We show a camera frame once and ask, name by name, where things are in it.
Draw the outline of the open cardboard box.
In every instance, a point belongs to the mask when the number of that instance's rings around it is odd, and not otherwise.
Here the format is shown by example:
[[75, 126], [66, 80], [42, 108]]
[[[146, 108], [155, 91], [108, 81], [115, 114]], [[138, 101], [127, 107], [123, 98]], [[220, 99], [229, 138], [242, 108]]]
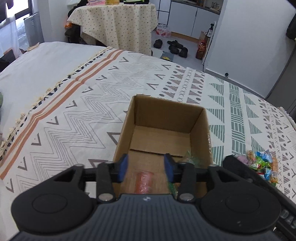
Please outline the open cardboard box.
[[206, 168], [213, 163], [205, 108], [146, 95], [132, 97], [113, 160], [128, 154], [128, 169], [116, 196], [132, 194], [137, 173], [154, 173], [152, 194], [169, 193], [164, 154], [180, 161], [187, 153]]

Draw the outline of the green candy packet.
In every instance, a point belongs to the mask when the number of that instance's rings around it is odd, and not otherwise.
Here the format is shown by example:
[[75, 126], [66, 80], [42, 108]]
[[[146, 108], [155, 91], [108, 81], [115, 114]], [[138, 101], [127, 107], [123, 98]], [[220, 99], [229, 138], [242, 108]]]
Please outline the green candy packet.
[[254, 170], [261, 170], [266, 166], [266, 162], [262, 160], [262, 158], [257, 157], [253, 151], [247, 151], [247, 165], [248, 167], [254, 169]]

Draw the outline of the purple candy packet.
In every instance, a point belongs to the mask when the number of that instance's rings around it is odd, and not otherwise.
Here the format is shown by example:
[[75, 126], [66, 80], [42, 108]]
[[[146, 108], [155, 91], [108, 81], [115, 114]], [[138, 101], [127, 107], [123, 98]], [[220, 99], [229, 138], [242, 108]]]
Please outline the purple candy packet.
[[236, 155], [235, 156], [237, 158], [237, 160], [239, 160], [241, 163], [245, 164], [245, 165], [249, 165], [249, 160], [247, 158], [246, 155]]

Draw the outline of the red oil bottle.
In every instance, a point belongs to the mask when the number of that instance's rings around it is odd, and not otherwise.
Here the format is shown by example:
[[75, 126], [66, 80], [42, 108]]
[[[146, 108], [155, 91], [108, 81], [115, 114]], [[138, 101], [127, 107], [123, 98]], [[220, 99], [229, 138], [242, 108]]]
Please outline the red oil bottle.
[[206, 47], [207, 47], [207, 41], [203, 40], [199, 43], [198, 49], [196, 52], [196, 58], [199, 60], [202, 60], [204, 57], [204, 54], [206, 52]]

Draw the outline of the red sausage snack packet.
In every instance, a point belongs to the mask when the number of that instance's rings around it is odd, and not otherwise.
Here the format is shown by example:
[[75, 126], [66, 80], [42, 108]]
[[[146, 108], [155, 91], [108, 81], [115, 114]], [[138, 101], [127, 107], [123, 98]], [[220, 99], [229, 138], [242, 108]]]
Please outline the red sausage snack packet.
[[137, 173], [135, 183], [135, 194], [149, 194], [152, 191], [154, 173], [150, 171], [141, 171]]

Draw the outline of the black slippers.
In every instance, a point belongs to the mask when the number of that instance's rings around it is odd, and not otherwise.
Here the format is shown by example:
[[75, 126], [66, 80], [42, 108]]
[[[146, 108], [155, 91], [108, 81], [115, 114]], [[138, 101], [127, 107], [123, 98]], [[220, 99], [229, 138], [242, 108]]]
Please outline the black slippers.
[[[178, 55], [182, 58], [187, 58], [188, 56], [188, 49], [180, 44], [177, 40], [168, 41], [169, 50], [172, 54]], [[163, 41], [161, 39], [155, 40], [153, 47], [156, 49], [161, 49], [163, 45]]]

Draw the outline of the blue candy packet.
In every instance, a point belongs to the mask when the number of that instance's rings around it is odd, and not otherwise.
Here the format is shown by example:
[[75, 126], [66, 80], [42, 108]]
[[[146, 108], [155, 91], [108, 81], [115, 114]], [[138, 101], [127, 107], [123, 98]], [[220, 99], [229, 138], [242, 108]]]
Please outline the blue candy packet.
[[269, 181], [270, 175], [271, 175], [271, 163], [273, 161], [270, 151], [269, 150], [266, 150], [264, 152], [257, 151], [256, 156], [262, 158], [262, 160], [266, 162], [266, 166], [261, 170], [257, 170], [257, 173], [266, 181]]

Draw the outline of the orange biscuit packet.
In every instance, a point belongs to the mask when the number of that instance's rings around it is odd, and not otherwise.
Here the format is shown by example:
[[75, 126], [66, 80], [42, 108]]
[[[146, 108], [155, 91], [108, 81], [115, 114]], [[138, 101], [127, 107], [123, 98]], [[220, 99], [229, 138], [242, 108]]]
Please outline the orange biscuit packet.
[[276, 157], [273, 157], [272, 160], [270, 181], [271, 183], [278, 183], [278, 160]]

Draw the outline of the white kitchen cabinet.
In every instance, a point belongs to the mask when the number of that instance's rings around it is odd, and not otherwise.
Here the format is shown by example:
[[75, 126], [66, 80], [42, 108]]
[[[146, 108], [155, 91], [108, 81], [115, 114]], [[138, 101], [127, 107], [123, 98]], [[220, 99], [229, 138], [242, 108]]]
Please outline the white kitchen cabinet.
[[171, 1], [168, 27], [174, 33], [199, 39], [211, 24], [218, 23], [220, 14], [184, 1]]

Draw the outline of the patterned bed blanket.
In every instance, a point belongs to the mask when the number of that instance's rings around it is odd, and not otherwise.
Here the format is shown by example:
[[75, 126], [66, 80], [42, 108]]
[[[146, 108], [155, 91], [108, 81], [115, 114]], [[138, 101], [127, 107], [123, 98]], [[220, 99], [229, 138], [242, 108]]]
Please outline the patterned bed blanket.
[[1, 73], [1, 214], [21, 193], [77, 164], [128, 154], [117, 194], [137, 174], [168, 193], [164, 154], [201, 168], [270, 151], [270, 179], [295, 201], [295, 122], [248, 91], [177, 63], [113, 48], [43, 43]]

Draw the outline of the round table with dotted cloth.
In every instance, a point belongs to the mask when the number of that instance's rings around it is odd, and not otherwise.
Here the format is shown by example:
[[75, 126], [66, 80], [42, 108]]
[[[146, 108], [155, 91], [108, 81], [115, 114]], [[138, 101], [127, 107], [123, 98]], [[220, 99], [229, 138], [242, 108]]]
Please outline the round table with dotted cloth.
[[101, 42], [107, 47], [151, 55], [152, 31], [158, 25], [154, 4], [82, 6], [68, 21], [81, 27], [88, 45]]

